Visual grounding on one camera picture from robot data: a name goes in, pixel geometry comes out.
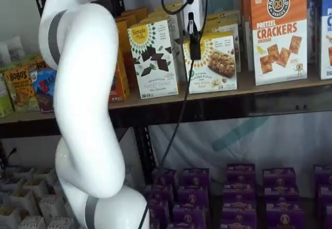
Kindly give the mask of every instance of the pretzelized logo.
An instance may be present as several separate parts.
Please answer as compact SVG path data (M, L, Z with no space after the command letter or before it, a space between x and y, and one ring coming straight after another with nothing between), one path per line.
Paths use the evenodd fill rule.
M267 8L273 18L282 18L289 10L290 0L268 0Z

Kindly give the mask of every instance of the black cable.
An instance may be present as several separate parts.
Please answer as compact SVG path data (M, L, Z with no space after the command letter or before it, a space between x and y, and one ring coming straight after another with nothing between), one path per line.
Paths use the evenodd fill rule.
M163 1L163 0L161 0L161 4L162 4L162 6L163 6L165 12L168 13L168 12L166 11L166 9L165 9L165 4L164 4L164 1ZM183 10L185 6L186 6L186 5L183 5L179 10L180 10L180 11ZM204 32L204 28L205 28L205 22L206 22L206 16L207 16L207 14L208 14L208 0L205 0L204 22L203 22L203 27L202 27L201 34L200 34L200 36L199 36L199 41L198 41L198 42L201 41L202 36L203 36L203 32ZM190 74L192 73L193 62L194 62L194 60L191 61L190 72L189 72ZM177 129L178 129L178 127L179 127L180 124L181 124L182 117L183 117L183 114L184 114L184 111L185 111L185 108L186 108L186 104L187 104L187 98L188 98L188 94L189 94L190 81L191 81L191 76L189 76L189 78L188 78L188 84L187 84L187 88L186 88L186 94L185 94L185 98L184 98L183 103L182 103L182 109L181 109L181 112L180 112L180 116L179 116L179 118L178 118L178 122L177 122L177 124L176 124L175 129L174 129L174 132L173 132L173 135L172 135L172 137L171 137L171 140L170 140L170 142L168 143L168 146L167 146L167 148L166 148L166 151L165 151L165 153L164 153L164 155L163 155L163 157L162 157L162 159L161 159L161 162L160 162L160 165L159 165L159 167L158 167L157 174L156 174L156 180L158 180L158 179L160 178L161 174L162 174L162 169L163 169L163 165L164 165L165 159L166 159L166 157L167 157L167 155L168 155L168 153L169 153L169 151L170 151L170 149L171 149L172 143L173 143L174 138L175 138L175 135L176 135L176 133L177 133ZM147 201L146 206L145 206L145 209L144 209L144 213L143 213L143 216L142 216L142 218L141 218L141 222L140 222L140 225L139 225L138 229L142 229L142 226L143 226L143 223L144 223L144 220L145 220L145 217L146 217L146 214L147 214L148 210L149 210L149 209L148 209L148 201Z

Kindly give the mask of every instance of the power cord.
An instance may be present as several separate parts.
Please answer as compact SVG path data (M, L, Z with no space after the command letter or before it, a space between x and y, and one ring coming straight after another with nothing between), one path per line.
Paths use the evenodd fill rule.
M161 5L163 7L163 9L165 10L165 12L169 15L176 15L178 14L179 12L181 12L187 5L188 5L188 0L187 2L185 2L183 4L183 6L177 10L177 11L169 11L166 9L165 7L165 4L164 4L164 0L161 0ZM205 14L204 14L204 22L203 22L203 27L202 27L202 31L201 31L201 34L199 36L199 42L201 41L202 39L202 35L203 35L203 32L204 32L204 28L205 28L205 22L206 22L206 16L208 14L208 0L205 0ZM192 67L193 67L193 63L194 63L194 60L191 61L191 65L190 65L190 72L189 73L192 73ZM170 142L168 143L168 146L166 148L166 151L161 159L161 162L160 162L160 165L158 167L158 170L157 170L157 173L156 173L156 180L158 180L160 178L160 176L162 175L162 170L163 170L163 166L164 166L164 162L166 160L166 157L171 149L171 146L172 146L172 143L174 141L174 138L175 138L175 135L177 133L177 130L178 130L178 127L180 126L180 123L182 121L182 118L183 118L183 114L184 114L184 111L185 111L185 108L186 108L186 104L187 104L187 98L188 98L188 94L189 94L189 86L190 86L190 81L191 81L191 76L189 76L188 78L188 84L187 84L187 88L186 88L186 94L185 94L185 98L183 100L183 103L182 103L182 108L181 108L181 112L180 112L180 115L179 115L179 118L178 118L178 121L177 121L177 124L176 124L176 127L174 129L174 132L173 132L173 135L171 137L171 140ZM141 222L140 222L140 225L138 227L138 229L142 229L142 226L143 226L143 223L144 223L144 220L145 220L145 217L147 215L147 212L148 212L148 202L146 203L146 206L145 206L145 209L144 209L144 213L143 213L143 216L141 218Z

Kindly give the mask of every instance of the pretzel crackers box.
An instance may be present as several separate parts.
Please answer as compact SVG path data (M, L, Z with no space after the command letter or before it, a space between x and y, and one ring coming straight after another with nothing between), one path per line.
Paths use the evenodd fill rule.
M251 0L256 85L307 77L307 0Z
M332 0L320 0L319 73L321 79L332 78Z

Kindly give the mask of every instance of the snack box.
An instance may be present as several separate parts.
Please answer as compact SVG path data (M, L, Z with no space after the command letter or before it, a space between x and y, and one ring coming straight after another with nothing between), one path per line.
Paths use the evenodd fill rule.
M251 221L256 227L256 203L254 201L224 202L222 218L229 221Z
M169 16L128 29L141 98L178 94L177 58Z
M266 204L267 229L306 228L306 214L299 203Z
M227 181L256 183L255 164L230 163L227 164Z
M319 76L322 80L332 77L332 8L331 0L319 0Z
M173 222L193 224L196 228L206 229L205 209L192 204L177 204L173 208Z
M116 103L119 101L126 101L130 95L128 79L125 69L125 63L121 49L118 52L118 61L114 73L112 86L110 88L109 103Z
M10 102L4 76L0 73L0 118L12 114L13 112L14 110Z
M293 168L263 169L264 185L291 185L296 184L296 174Z
M266 202L296 202L300 199L299 190L295 184L288 186L265 186L264 197Z
M19 229L46 229L42 216L28 216L20 223Z
M28 68L32 86L41 112L52 112L53 93L56 85L57 71L54 69L39 69L37 66Z
M206 93L237 89L237 73L232 32L204 33L201 60L195 60L190 73L190 41L185 39L186 73L191 78L189 93Z
M158 219L160 229L165 229L170 222L170 211L167 201L156 201L154 199L148 200L150 217Z
M224 184L223 199L225 201L254 201L256 192L252 183L226 182Z
M226 18L210 20L206 25L206 32L227 32L232 31L234 40L234 56L235 68L237 72L241 72L241 57L240 57L240 39L238 20L235 15Z
M251 0L256 85L307 78L307 0Z

